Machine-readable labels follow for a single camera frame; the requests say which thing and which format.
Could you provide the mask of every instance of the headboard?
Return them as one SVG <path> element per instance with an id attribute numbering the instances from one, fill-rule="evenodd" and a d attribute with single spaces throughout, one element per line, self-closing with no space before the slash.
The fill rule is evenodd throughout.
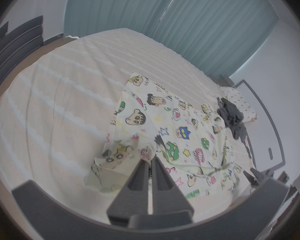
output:
<path id="1" fill-rule="evenodd" d="M 275 123 L 261 99 L 245 80 L 241 80 L 234 87 L 255 109 L 257 114 L 256 121 L 244 123 L 256 169 L 260 172 L 278 170 L 285 165 L 285 158 Z"/>

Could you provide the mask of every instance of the bed sheet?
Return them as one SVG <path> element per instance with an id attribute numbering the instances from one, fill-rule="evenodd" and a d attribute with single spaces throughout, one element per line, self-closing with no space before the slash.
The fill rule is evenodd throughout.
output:
<path id="1" fill-rule="evenodd" d="M 205 103 L 217 109 L 217 97 L 223 96 L 191 63 L 135 31 L 72 41 L 24 69 L 0 98 L 0 178 L 6 188 L 33 179 L 65 206 L 108 223 L 105 210 L 112 198 L 84 186 L 84 178 L 108 141 L 113 112 L 134 71 L 196 108 Z M 244 145 L 231 141 L 236 162 L 249 170 Z M 249 186 L 242 176 L 233 192 L 190 199 L 194 221 L 224 211 Z"/>

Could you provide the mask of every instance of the teal curtain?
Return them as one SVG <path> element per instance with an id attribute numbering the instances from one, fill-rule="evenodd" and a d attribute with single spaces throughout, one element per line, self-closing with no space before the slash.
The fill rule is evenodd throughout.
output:
<path id="1" fill-rule="evenodd" d="M 68 0 L 64 34 L 129 28 L 219 78 L 246 62 L 277 20 L 268 0 Z"/>

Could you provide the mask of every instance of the white patterned pillow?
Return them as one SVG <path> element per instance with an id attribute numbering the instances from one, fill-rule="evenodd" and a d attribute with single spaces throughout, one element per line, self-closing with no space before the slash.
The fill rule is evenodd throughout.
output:
<path id="1" fill-rule="evenodd" d="M 242 112 L 244 118 L 242 122 L 250 122 L 255 121 L 257 119 L 256 111 L 253 109 L 249 103 L 246 102 L 242 94 L 236 89 L 232 87 L 220 87 L 224 93 L 224 97 L 236 105 L 238 110 Z"/>

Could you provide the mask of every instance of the crumpled dark clothing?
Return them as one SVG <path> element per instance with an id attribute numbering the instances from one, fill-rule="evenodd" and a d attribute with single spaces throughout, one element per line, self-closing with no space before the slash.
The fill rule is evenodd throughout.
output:
<path id="1" fill-rule="evenodd" d="M 225 122 L 225 126 L 229 127 L 232 136 L 235 140 L 239 139 L 242 131 L 245 131 L 242 120 L 244 115 L 237 109 L 236 105 L 228 101 L 226 98 L 218 98 L 219 109 L 218 114 L 222 117 Z"/>

